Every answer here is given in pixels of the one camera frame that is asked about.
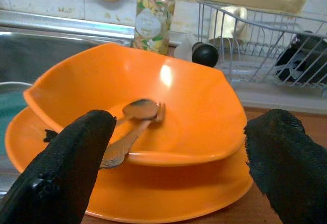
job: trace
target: fork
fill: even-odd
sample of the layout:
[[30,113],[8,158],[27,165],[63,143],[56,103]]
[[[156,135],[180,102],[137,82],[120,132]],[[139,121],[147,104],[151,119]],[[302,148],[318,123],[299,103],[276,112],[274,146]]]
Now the fork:
[[154,119],[143,120],[138,127],[107,147],[100,164],[100,169],[109,169],[120,165],[124,161],[125,155],[128,154],[135,141],[140,137],[150,123],[163,121],[166,106],[164,103],[159,103],[158,106],[158,113]]

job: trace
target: metal spoon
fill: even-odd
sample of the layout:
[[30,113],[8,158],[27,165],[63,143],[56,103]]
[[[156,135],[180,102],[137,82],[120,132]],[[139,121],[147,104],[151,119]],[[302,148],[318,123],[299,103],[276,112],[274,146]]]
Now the metal spoon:
[[157,103],[150,99],[139,99],[131,102],[123,108],[125,117],[118,119],[116,127],[132,118],[153,119],[157,115]]
[[152,122],[162,122],[165,117],[165,104],[157,105],[157,115],[154,119],[143,120],[138,127],[129,132],[123,138],[117,142],[109,145],[104,153],[100,169],[102,168],[113,168],[120,165],[124,159],[125,155],[128,154],[129,150],[138,139],[138,137],[143,133],[143,131]]

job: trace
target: wooden countertop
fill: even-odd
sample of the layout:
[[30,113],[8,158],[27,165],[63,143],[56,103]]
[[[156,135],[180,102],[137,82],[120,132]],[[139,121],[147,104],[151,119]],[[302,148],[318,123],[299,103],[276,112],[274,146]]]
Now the wooden countertop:
[[[266,110],[246,108],[248,119],[253,119]],[[327,116],[293,113],[302,121],[306,133],[318,144],[327,147]],[[114,224],[118,222],[102,220],[85,215],[82,224]],[[271,209],[269,201],[254,184],[250,191],[234,204],[212,214],[178,223],[191,224],[280,224],[277,214]]]

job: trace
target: white mug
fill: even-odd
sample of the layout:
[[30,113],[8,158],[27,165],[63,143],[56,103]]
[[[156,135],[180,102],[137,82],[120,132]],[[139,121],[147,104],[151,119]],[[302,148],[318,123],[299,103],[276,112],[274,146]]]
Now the white mug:
[[[234,15],[237,15],[242,19],[247,19],[247,10],[244,7],[227,6],[227,7],[222,7],[221,9],[228,11]],[[235,28],[236,18],[228,14],[225,14],[224,24],[222,24],[223,15],[224,12],[218,10],[217,21],[216,21],[217,24],[216,34],[215,34],[216,11],[213,11],[211,15],[210,30],[209,30],[209,42],[211,43],[214,42],[215,37],[216,39],[221,38],[221,28],[223,28],[222,38],[230,38],[230,39],[233,39],[234,36],[236,38],[239,37],[241,35],[241,32],[244,30],[246,23],[241,20],[238,20]]]

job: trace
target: stacked dishes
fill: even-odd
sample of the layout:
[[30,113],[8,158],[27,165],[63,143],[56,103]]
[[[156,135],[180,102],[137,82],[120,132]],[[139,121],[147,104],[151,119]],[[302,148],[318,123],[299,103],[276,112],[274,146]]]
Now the stacked dishes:
[[[121,47],[101,45],[43,74],[24,93],[28,108],[6,133],[19,171],[45,147],[45,129],[60,132],[89,110],[118,118],[139,98],[166,105],[125,162],[99,170],[87,214],[130,223],[185,220],[219,210],[251,187],[243,128],[246,116],[233,89],[215,69]],[[116,141],[139,121],[115,129]]]

